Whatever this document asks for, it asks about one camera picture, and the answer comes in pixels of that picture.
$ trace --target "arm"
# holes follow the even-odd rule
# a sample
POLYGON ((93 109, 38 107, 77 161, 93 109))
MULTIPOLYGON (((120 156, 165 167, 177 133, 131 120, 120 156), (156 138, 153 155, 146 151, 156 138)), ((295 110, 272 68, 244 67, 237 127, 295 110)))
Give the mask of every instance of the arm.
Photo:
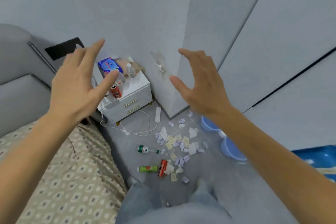
POLYGON ((190 62, 195 85, 189 89, 175 76, 170 80, 190 107, 215 122, 233 140, 300 223, 334 223, 335 184, 231 106, 210 56, 203 51, 179 52, 190 62))
POLYGON ((118 77, 111 72, 92 88, 92 69, 103 44, 102 39, 67 55, 52 82, 49 111, 0 163, 1 224, 17 221, 57 150, 118 77))

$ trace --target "white nightstand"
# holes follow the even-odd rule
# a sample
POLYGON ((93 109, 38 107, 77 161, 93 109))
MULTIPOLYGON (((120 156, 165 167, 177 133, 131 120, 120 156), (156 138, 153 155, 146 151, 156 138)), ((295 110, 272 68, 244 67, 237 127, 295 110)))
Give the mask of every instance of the white nightstand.
MULTIPOLYGON (((109 91, 108 96, 104 97, 99 104, 98 110, 113 122, 125 118, 146 104, 152 102, 153 99, 149 81, 141 71, 137 76, 139 77, 139 83, 135 85, 130 84, 129 88, 122 92, 121 98, 115 99, 111 91, 109 91)), ((95 63, 93 68, 92 78, 92 84, 94 84, 94 86, 103 80, 97 63, 95 63)))

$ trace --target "gold drawer handle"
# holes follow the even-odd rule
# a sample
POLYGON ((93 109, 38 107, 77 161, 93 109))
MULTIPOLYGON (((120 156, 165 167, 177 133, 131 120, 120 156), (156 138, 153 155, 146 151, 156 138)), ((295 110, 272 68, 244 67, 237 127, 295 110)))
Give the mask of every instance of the gold drawer handle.
POLYGON ((129 114, 130 112, 134 111, 137 108, 139 108, 139 106, 135 107, 133 110, 130 110, 129 112, 127 112, 127 114, 129 114))
POLYGON ((133 100, 131 103, 129 103, 129 104, 127 104, 127 105, 124 105, 123 108, 124 108, 124 107, 127 107, 128 105, 130 105, 130 104, 132 104, 132 103, 134 103, 135 101, 136 101, 136 100, 133 100))

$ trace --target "red soda can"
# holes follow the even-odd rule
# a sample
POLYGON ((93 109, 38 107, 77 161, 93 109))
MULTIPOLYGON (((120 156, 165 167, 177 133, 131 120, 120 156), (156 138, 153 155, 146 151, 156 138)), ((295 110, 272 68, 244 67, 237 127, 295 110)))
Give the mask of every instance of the red soda can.
POLYGON ((112 92, 112 94, 115 98, 121 98, 122 97, 121 91, 120 91, 118 85, 116 85, 116 84, 112 85, 111 92, 112 92))
POLYGON ((158 174, 159 177, 163 177, 165 175, 164 171, 166 171, 167 164, 168 164, 167 160, 165 159, 161 160, 161 166, 160 166, 159 174, 158 174))

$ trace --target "patterned bedsheet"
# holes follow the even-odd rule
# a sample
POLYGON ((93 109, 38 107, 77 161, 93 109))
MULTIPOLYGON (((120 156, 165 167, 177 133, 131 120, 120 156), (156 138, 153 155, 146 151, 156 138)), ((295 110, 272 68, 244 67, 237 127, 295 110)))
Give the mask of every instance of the patterned bedsheet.
MULTIPOLYGON (((0 138, 0 161, 34 124, 0 138)), ((51 161, 17 224, 114 223, 126 192, 98 129, 79 124, 51 161)))

